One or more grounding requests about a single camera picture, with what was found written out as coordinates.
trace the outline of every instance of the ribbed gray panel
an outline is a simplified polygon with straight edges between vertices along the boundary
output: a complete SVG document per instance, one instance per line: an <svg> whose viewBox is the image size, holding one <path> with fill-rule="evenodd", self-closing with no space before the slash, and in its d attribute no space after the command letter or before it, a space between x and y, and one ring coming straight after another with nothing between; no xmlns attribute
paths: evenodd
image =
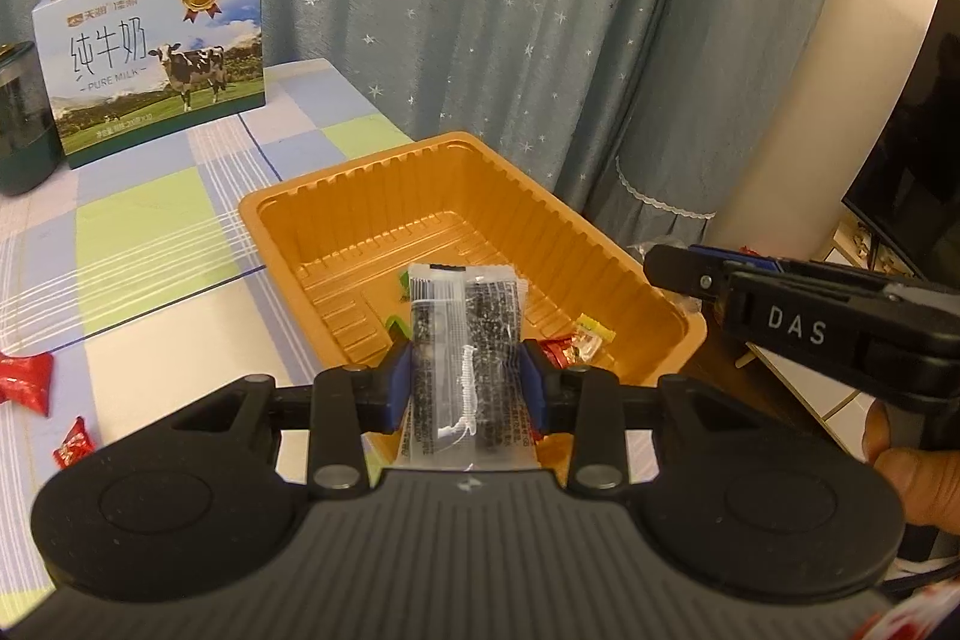
<svg viewBox="0 0 960 640"><path fill-rule="evenodd" d="M713 592L660 560L621 506L575 499L547 472L390 472L364 499L314 506L281 555L228 588L163 605L61 589L10 637L847 640L887 606Z"/></svg>

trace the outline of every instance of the human hand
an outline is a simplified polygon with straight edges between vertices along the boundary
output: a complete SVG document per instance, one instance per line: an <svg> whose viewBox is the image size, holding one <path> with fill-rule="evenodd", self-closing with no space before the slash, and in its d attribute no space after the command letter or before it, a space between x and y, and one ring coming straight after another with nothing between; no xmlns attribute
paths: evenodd
<svg viewBox="0 0 960 640"><path fill-rule="evenodd" d="M960 451L890 447L890 424L880 401L867 412L863 453L893 485L907 523L960 534Z"/></svg>

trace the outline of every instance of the green jar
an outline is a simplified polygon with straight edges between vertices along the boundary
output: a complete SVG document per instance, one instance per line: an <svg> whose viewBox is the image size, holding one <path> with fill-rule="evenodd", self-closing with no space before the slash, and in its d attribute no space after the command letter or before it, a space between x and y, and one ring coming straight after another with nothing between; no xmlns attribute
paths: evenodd
<svg viewBox="0 0 960 640"><path fill-rule="evenodd" d="M0 44L0 194L25 194L62 160L37 48Z"/></svg>

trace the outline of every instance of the black television screen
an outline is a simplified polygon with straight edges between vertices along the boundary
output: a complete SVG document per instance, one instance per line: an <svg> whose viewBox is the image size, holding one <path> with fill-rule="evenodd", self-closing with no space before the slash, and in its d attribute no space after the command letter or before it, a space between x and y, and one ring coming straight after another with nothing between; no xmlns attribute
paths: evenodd
<svg viewBox="0 0 960 640"><path fill-rule="evenodd" d="M960 289L960 0L939 0L844 203L922 277Z"/></svg>

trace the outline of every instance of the beige wall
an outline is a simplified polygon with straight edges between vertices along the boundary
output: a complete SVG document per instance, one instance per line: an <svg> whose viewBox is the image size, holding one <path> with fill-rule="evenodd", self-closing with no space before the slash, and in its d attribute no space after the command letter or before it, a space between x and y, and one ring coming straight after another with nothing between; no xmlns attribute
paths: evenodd
<svg viewBox="0 0 960 640"><path fill-rule="evenodd" d="M714 244L809 258L899 96L937 0L827 0Z"/></svg>

